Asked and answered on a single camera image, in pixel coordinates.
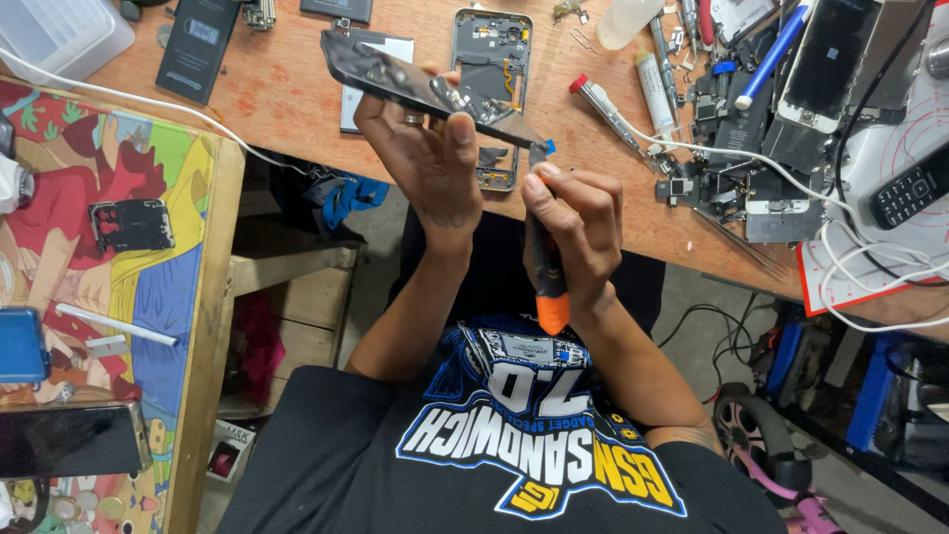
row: hand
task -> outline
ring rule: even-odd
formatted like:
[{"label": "hand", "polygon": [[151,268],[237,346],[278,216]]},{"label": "hand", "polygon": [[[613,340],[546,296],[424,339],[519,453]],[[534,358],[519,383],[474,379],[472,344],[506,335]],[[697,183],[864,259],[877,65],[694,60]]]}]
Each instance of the hand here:
[{"label": "hand", "polygon": [[[457,85],[460,74],[450,72],[445,79]],[[394,102],[364,94],[353,121],[419,213],[428,250],[470,251],[482,203],[475,180],[475,121],[458,112],[448,121],[430,118],[426,129],[407,124],[405,113]]]},{"label": "hand", "polygon": [[[558,203],[545,183],[569,207]],[[590,172],[563,172],[553,163],[541,162],[524,179],[521,195],[528,211],[547,227],[560,247],[570,295],[570,323],[582,323],[616,297],[609,276],[622,259],[623,184]],[[524,266],[533,280],[530,239],[526,243]]]}]

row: gray floor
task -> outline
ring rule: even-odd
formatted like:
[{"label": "gray floor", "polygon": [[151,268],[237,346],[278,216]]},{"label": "gray floor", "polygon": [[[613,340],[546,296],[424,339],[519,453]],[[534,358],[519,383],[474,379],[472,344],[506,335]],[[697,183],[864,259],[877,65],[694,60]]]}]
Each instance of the gray floor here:
[{"label": "gray floor", "polygon": [[[385,306],[389,284],[399,271],[400,236],[407,207],[405,196],[398,188],[392,187],[382,206],[354,212],[346,220],[350,228],[366,237],[369,245],[353,278],[340,367],[345,365],[352,348]],[[664,339],[675,328],[682,313],[700,302],[715,304],[729,314],[740,315],[749,296],[746,290],[703,278],[697,271],[670,264],[662,293],[662,314],[653,335],[656,339]],[[774,324],[771,302],[770,298],[760,297],[747,321],[747,328],[755,338]],[[663,348],[700,398],[707,398],[715,392],[712,348],[726,333],[721,316],[695,313],[687,319],[683,330]],[[748,368],[733,356],[723,356],[719,367],[724,381],[751,383]],[[803,436],[796,436],[795,440],[798,439],[801,440],[800,446],[807,443]],[[813,469],[818,488],[829,498],[830,512],[847,532],[949,534],[949,528],[832,455],[816,462]]]}]

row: phone screen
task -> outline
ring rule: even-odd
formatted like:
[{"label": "phone screen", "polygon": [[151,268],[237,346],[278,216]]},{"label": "phone screen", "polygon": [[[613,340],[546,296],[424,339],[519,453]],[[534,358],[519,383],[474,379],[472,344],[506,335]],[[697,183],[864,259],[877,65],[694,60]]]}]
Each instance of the phone screen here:
[{"label": "phone screen", "polygon": [[785,101],[839,120],[879,12],[876,0],[818,2]]},{"label": "phone screen", "polygon": [[0,479],[139,472],[142,427],[124,404],[2,411]]}]

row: forearm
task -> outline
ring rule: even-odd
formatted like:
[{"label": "forearm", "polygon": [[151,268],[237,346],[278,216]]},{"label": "forearm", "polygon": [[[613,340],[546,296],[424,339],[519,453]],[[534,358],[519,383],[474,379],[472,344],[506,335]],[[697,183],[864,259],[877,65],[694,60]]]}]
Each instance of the forearm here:
[{"label": "forearm", "polygon": [[356,345],[347,372],[384,382],[411,380],[428,361],[468,272],[471,244],[422,256],[399,296]]},{"label": "forearm", "polygon": [[649,427],[701,427],[708,416],[688,383],[610,291],[571,326],[613,402]]}]

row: red cap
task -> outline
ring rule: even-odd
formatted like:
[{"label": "red cap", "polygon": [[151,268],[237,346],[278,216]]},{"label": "red cap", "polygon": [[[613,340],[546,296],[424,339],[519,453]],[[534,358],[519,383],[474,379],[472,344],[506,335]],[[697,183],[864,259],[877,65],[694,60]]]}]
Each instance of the red cap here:
[{"label": "red cap", "polygon": [[570,92],[571,93],[577,92],[578,90],[580,90],[580,86],[582,86],[585,83],[586,83],[586,75],[583,72],[581,72],[580,76],[578,76],[577,79],[574,80],[572,84],[570,84]]}]

